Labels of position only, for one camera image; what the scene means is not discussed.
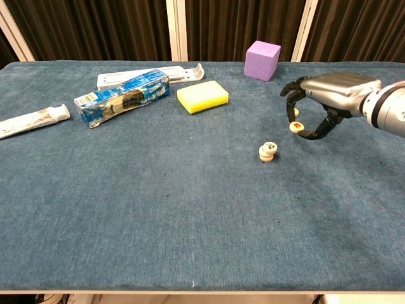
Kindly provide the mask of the yellow green sponge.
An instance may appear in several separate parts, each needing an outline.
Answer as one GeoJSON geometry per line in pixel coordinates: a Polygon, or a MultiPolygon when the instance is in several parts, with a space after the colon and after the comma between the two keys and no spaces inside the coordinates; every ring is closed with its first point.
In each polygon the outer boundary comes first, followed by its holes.
{"type": "Polygon", "coordinates": [[[190,85],[177,91],[177,99],[193,115],[228,103],[229,93],[215,80],[190,85]]]}

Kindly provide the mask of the white upright frame post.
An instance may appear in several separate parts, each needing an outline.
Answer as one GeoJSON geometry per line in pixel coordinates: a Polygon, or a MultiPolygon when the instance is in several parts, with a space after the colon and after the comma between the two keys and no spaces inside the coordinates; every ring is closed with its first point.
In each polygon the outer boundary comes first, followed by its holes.
{"type": "Polygon", "coordinates": [[[188,61],[185,0],[166,0],[171,59],[188,61]]]}

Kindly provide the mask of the blue cookie package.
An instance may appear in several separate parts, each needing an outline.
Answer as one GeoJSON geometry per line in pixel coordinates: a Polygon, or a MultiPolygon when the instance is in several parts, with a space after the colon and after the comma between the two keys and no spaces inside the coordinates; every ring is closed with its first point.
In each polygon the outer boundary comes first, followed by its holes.
{"type": "Polygon", "coordinates": [[[82,120],[92,129],[123,112],[169,95],[169,77],[161,70],[154,69],[118,86],[77,97],[74,104],[82,120]]]}

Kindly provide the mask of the white plastic holder bracket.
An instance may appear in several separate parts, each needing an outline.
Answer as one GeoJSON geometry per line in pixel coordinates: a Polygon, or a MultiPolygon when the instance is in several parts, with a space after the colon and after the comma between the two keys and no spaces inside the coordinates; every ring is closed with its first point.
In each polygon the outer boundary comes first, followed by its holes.
{"type": "MultiPolygon", "coordinates": [[[[130,70],[124,72],[102,73],[97,76],[96,87],[100,89],[107,89],[110,87],[118,86],[134,77],[142,75],[154,70],[154,68],[142,70],[130,70]]],[[[194,68],[183,68],[181,66],[167,66],[159,67],[169,78],[169,83],[193,82],[202,80],[204,77],[204,69],[200,63],[194,68]]]]}

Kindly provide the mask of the white toothpaste tube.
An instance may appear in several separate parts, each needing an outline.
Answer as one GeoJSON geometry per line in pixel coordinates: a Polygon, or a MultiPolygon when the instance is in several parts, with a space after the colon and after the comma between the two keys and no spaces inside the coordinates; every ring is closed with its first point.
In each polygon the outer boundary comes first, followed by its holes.
{"type": "Polygon", "coordinates": [[[48,107],[43,110],[28,113],[0,121],[0,140],[26,132],[28,130],[56,124],[70,118],[70,112],[65,104],[58,107],[48,107]]]}

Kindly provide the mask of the white slanted frame post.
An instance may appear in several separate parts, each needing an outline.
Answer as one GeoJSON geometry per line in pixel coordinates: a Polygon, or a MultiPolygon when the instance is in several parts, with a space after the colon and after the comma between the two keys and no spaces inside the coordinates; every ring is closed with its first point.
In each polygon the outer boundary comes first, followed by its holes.
{"type": "Polygon", "coordinates": [[[0,0],[0,28],[20,61],[35,61],[4,0],[0,0]]]}

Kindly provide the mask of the purple foam cube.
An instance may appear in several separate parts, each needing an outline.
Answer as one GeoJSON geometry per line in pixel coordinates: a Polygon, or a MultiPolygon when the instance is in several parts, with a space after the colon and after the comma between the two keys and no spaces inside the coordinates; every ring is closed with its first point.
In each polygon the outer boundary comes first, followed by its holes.
{"type": "Polygon", "coordinates": [[[269,81],[277,69],[280,51],[277,44],[255,41],[246,51],[244,75],[269,81]]]}

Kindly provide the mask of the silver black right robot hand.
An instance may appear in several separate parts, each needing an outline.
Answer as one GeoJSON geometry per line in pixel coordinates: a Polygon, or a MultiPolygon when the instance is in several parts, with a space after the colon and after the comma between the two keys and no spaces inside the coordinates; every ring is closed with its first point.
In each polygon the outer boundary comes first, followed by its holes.
{"type": "Polygon", "coordinates": [[[307,140],[319,140],[343,119],[360,117],[365,97],[381,88],[379,79],[350,72],[333,72],[315,77],[300,77],[286,84],[280,95],[287,96],[286,110],[290,123],[297,121],[294,108],[301,99],[309,98],[322,105],[327,115],[316,130],[304,128],[297,134],[307,140]]]}

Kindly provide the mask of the dark pleated curtain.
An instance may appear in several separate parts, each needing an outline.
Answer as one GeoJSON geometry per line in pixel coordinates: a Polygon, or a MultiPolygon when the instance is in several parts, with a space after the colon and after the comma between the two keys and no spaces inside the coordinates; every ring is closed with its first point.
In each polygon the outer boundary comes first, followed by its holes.
{"type": "MultiPolygon", "coordinates": [[[[4,0],[36,60],[170,60],[166,0],[4,0]]],[[[188,59],[292,59],[306,0],[185,0],[188,59]]],[[[405,0],[318,0],[303,61],[405,63],[405,0]]]]}

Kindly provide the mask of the white leaning frame post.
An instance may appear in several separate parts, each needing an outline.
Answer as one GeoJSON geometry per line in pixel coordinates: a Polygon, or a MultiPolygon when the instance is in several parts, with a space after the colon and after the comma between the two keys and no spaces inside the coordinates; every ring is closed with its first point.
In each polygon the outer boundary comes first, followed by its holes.
{"type": "Polygon", "coordinates": [[[302,60],[302,56],[308,40],[308,35],[311,30],[313,18],[318,6],[318,1],[319,0],[306,0],[305,2],[299,30],[294,44],[291,62],[300,62],[302,60]]]}

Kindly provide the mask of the blue table cloth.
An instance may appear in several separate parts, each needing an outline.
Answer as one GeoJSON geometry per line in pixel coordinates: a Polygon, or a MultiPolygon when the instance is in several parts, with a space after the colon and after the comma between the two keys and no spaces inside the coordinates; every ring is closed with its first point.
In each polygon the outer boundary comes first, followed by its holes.
{"type": "Polygon", "coordinates": [[[352,118],[307,141],[280,97],[340,70],[391,84],[405,63],[286,62],[262,82],[208,62],[225,106],[190,115],[171,94],[83,123],[73,100],[99,74],[153,66],[0,70],[0,120],[60,104],[71,115],[0,141],[0,291],[405,291],[405,139],[352,118]]]}

